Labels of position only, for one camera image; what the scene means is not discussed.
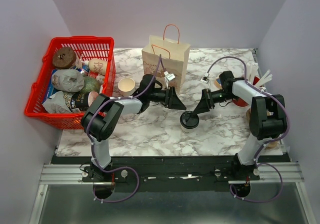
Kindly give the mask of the black coffee cup lid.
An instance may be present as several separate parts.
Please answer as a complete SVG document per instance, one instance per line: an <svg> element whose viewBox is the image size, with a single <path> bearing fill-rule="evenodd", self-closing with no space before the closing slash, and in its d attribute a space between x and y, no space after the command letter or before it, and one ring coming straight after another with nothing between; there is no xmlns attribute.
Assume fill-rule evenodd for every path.
<svg viewBox="0 0 320 224"><path fill-rule="evenodd" d="M180 124L185 129L194 129L199 125L199 116L193 111L184 111L180 116Z"/></svg>

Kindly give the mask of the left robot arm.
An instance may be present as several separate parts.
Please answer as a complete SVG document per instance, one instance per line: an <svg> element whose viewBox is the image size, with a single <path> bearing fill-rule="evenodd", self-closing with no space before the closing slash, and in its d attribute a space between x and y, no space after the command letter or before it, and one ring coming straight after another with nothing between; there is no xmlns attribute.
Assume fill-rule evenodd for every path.
<svg viewBox="0 0 320 224"><path fill-rule="evenodd" d="M175 87L163 88L155 76L143 76L140 86L129 97L108 97L99 94L81 119L81 125L91 142L91 162L94 176L99 181L106 181L114 171L123 170L122 167L111 170L111 156L109 152L109 138L112 135L119 118L127 114L141 114L150 102L158 102L173 110L186 110L186 106L179 99Z"/></svg>

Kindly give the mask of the white paper coffee cup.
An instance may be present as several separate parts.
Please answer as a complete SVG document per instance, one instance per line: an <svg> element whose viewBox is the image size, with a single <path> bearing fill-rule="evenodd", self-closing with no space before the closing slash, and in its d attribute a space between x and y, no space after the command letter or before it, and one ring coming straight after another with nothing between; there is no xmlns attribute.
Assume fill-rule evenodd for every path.
<svg viewBox="0 0 320 224"><path fill-rule="evenodd" d="M191 134L191 133L195 133L195 131L197 130L197 128L185 128L184 126L181 126L181 130L183 133L186 134Z"/></svg>

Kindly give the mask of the paper takeout bag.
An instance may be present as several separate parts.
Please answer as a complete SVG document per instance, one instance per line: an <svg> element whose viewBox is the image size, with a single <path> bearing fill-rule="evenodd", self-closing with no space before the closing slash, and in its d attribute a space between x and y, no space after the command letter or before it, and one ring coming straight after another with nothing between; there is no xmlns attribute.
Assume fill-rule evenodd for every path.
<svg viewBox="0 0 320 224"><path fill-rule="evenodd" d="M173 74L174 79L168 85L179 93L186 77L191 45L180 41L179 29L177 33L175 40L166 38L165 32L162 36L150 35L141 53L144 73L156 74L162 84L165 84L165 72Z"/></svg>

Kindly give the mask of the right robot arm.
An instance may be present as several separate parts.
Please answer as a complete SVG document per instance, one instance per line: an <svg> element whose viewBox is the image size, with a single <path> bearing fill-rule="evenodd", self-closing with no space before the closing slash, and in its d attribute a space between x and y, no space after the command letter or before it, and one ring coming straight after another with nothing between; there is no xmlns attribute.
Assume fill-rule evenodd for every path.
<svg viewBox="0 0 320 224"><path fill-rule="evenodd" d="M283 110L285 102L282 95L264 94L251 87L244 78L234 77L232 71L222 72L219 79L222 89L213 92L203 89L193 114L206 113L216 103L231 99L240 98L250 104L250 135L244 147L234 156L230 167L231 176L240 180L256 167L261 151L287 131L287 117Z"/></svg>

